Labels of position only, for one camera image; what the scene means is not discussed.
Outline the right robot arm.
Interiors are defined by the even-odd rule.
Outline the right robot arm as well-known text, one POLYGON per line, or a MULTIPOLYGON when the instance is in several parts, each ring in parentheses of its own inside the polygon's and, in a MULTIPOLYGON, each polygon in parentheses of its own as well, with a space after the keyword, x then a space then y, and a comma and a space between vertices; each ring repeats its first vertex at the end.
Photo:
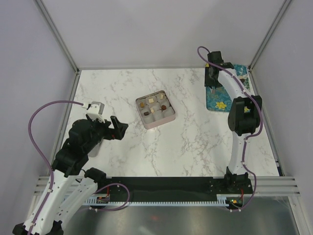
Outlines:
POLYGON ((227 123, 233 134, 233 143, 223 183, 227 192, 235 193, 241 188, 241 182, 248 178, 245 163, 248 139, 256 136, 257 128, 263 127, 260 117, 262 98, 251 95, 246 90, 237 77, 234 66, 223 60, 220 51, 209 52, 207 61, 204 86, 210 90, 223 87, 232 101, 227 123))

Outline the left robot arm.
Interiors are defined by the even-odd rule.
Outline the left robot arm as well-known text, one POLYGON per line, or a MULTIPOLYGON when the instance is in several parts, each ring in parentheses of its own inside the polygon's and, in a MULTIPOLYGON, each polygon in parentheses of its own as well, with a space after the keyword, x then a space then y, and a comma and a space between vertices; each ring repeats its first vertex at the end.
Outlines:
POLYGON ((106 174, 96 168, 86 171, 84 178, 69 197, 67 190, 75 182, 88 154, 102 140, 121 140, 128 128, 117 117, 110 121, 99 119, 77 120, 69 130, 69 137, 57 152, 52 163, 52 175, 31 216, 13 229, 15 235, 62 235, 69 221, 94 193, 106 190, 106 174))

